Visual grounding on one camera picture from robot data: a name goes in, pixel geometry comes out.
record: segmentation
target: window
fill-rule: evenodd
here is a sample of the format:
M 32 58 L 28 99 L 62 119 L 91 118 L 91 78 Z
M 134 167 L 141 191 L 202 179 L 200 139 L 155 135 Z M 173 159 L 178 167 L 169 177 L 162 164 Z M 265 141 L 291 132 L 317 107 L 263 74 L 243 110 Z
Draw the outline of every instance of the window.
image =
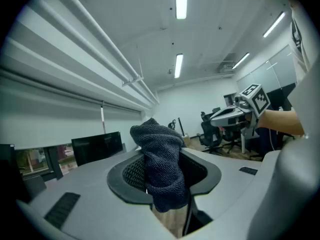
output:
M 43 148 L 31 148 L 16 151 L 16 161 L 24 176 L 40 173 L 49 169 Z
M 74 149 L 71 143 L 59 145 L 56 146 L 56 148 L 58 154 L 58 163 L 63 175 L 78 167 L 74 155 Z

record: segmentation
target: ceiling light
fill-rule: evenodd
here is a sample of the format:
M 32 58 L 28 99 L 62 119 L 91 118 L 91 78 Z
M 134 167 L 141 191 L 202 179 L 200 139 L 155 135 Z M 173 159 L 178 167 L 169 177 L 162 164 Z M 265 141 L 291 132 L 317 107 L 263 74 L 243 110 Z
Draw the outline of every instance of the ceiling light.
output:
M 278 62 L 274 63 L 273 65 L 271 65 L 270 67 L 268 67 L 266 70 L 271 69 L 273 66 L 275 66 L 275 65 L 277 65 L 277 64 L 278 64 Z
M 272 30 L 279 24 L 279 22 L 285 17 L 286 13 L 281 12 L 280 15 L 276 18 L 275 22 L 271 25 L 271 27 L 263 34 L 263 37 L 266 38 Z
M 175 0 L 175 15 L 178 20 L 187 17 L 187 0 Z
M 177 54 L 176 55 L 174 78 L 180 77 L 180 71 L 181 71 L 183 59 L 184 59 L 184 55 L 183 54 Z
M 247 53 L 242 57 L 242 59 L 240 59 L 239 62 L 234 65 L 234 67 L 233 67 L 232 69 L 234 70 L 236 67 L 238 67 L 239 64 L 240 64 L 241 62 L 243 62 L 249 55 L 250 55 L 250 53 L 247 52 Z

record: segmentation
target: towel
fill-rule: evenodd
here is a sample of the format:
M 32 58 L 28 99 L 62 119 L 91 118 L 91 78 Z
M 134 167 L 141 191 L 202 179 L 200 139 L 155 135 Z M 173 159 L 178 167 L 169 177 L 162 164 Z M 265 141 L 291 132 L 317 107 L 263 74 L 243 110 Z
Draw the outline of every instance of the towel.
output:
M 178 161 L 179 150 L 186 145 L 180 134 L 153 118 L 132 126 L 130 134 L 144 154 L 145 185 L 157 211 L 165 213 L 185 206 L 189 192 Z

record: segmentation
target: black mesh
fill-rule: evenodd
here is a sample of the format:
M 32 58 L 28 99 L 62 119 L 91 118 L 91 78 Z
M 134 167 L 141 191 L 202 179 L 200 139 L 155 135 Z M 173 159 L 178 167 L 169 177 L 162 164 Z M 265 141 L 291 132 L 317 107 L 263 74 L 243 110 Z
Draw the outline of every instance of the black mesh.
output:
M 202 181 L 207 176 L 207 169 L 186 155 L 179 154 L 179 167 L 188 188 Z M 130 186 L 146 192 L 145 157 L 127 165 L 122 173 L 123 179 Z
M 180 153 L 178 164 L 183 172 L 184 182 L 188 188 L 202 181 L 208 174 L 207 169 L 203 165 L 182 153 Z
M 123 179 L 130 186 L 146 192 L 145 157 L 126 166 L 122 173 Z

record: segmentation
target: computer monitor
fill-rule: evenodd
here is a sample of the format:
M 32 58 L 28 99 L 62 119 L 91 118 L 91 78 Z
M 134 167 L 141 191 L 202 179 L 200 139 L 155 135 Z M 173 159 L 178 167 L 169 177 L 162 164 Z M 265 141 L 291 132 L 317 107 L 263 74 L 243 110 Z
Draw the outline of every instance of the computer monitor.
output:
M 13 144 L 0 144 L 0 186 L 4 200 L 18 199 L 26 203 L 31 200 L 19 171 Z
M 212 109 L 212 113 L 215 114 L 220 110 L 220 107 L 216 107 L 214 109 Z
M 296 87 L 295 83 L 289 84 L 285 87 L 270 91 L 267 93 L 271 106 L 274 110 L 278 110 L 282 107 L 284 111 L 291 110 L 291 103 L 288 100 L 288 95 Z
M 123 150 L 119 131 L 71 140 L 78 166 L 109 158 Z

